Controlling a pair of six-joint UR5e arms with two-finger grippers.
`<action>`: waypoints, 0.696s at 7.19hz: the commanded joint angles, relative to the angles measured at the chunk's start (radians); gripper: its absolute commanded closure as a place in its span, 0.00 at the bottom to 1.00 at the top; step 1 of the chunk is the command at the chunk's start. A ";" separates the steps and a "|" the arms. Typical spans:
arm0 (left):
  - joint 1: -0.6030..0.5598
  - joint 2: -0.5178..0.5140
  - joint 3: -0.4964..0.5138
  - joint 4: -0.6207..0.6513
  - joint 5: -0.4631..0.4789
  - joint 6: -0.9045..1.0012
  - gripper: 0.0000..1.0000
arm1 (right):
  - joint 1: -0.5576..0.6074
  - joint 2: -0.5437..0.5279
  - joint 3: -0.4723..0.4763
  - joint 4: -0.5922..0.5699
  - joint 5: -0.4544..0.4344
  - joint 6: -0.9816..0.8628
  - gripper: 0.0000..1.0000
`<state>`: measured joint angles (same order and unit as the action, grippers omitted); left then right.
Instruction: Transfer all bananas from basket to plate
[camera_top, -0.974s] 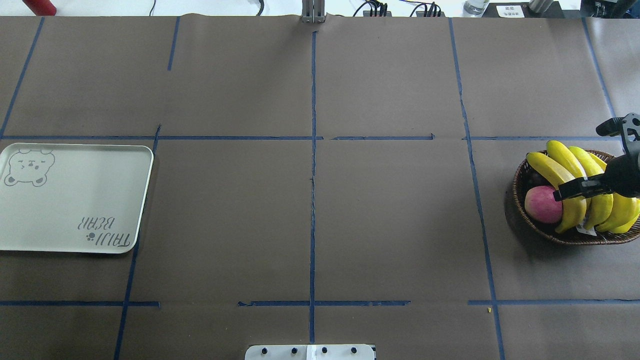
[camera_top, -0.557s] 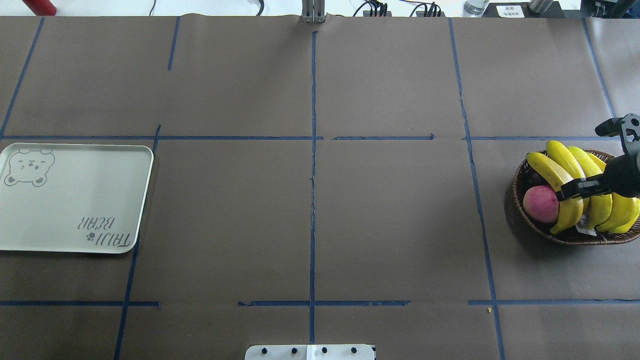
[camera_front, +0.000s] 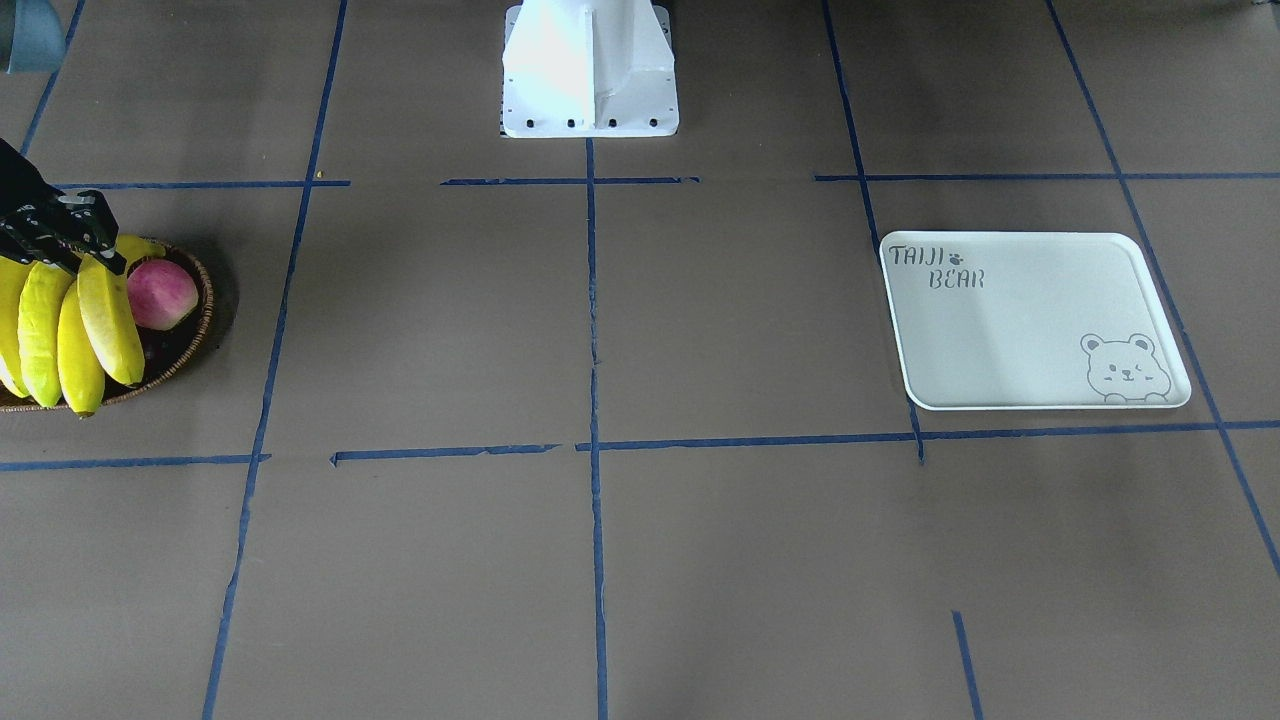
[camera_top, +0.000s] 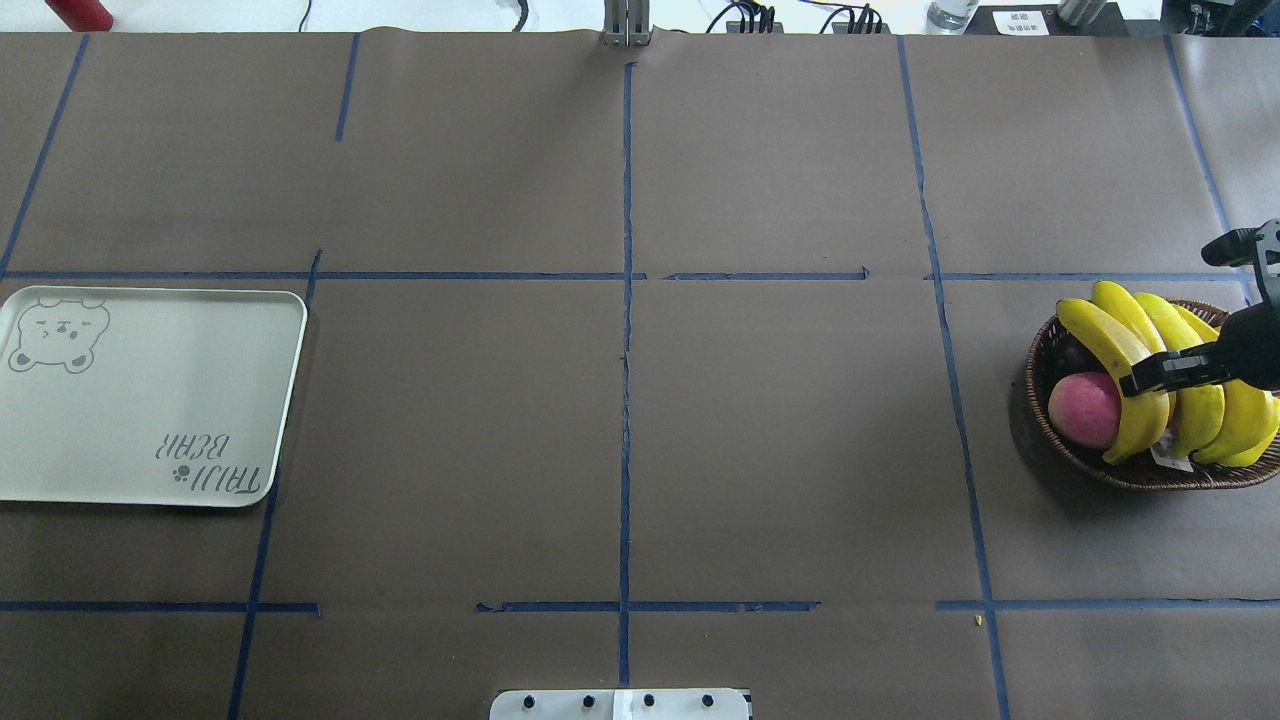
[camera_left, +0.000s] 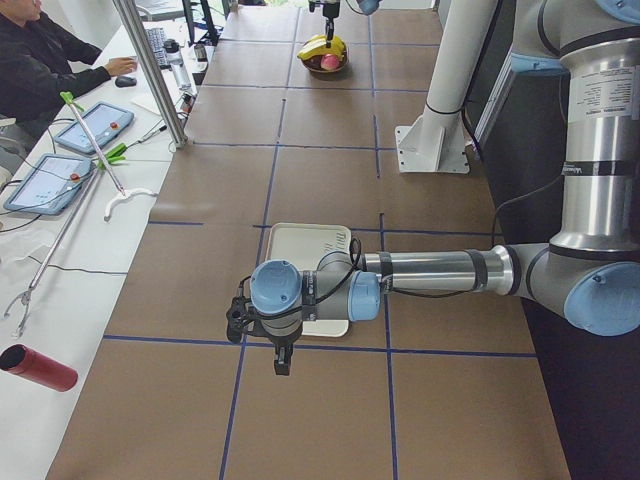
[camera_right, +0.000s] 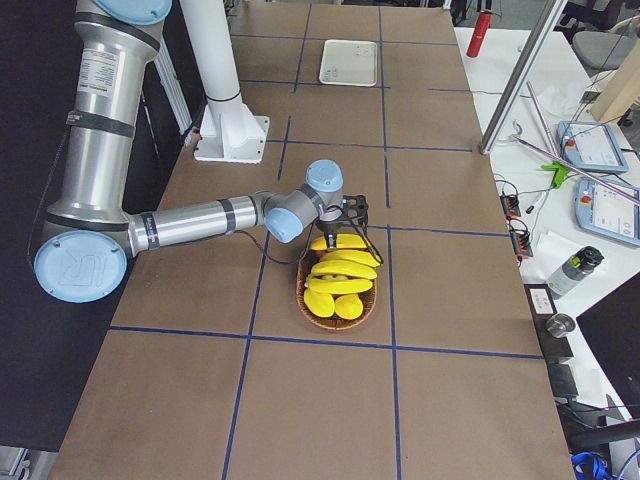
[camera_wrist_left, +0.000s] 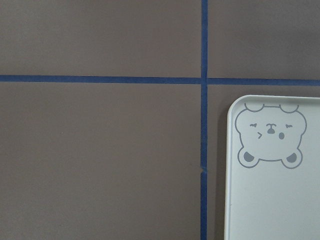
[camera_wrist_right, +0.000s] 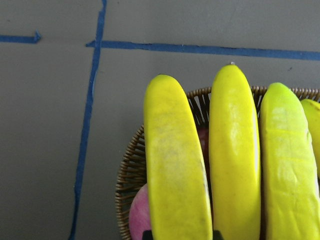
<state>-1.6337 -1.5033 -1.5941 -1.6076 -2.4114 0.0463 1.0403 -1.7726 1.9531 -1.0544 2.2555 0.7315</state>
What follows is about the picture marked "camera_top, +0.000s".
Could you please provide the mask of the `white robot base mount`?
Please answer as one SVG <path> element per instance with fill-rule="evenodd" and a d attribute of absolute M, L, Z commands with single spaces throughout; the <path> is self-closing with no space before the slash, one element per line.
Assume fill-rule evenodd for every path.
<path fill-rule="evenodd" d="M 490 719 L 753 719 L 750 693 L 735 688 L 503 691 Z"/>

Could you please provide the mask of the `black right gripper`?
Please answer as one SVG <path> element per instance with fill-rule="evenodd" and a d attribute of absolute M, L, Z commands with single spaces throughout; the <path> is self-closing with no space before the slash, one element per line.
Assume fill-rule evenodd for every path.
<path fill-rule="evenodd" d="M 1279 391 L 1279 319 L 1275 307 L 1245 307 L 1221 325 L 1221 361 L 1207 352 L 1161 352 L 1119 379 L 1123 397 L 1243 380 Z"/>

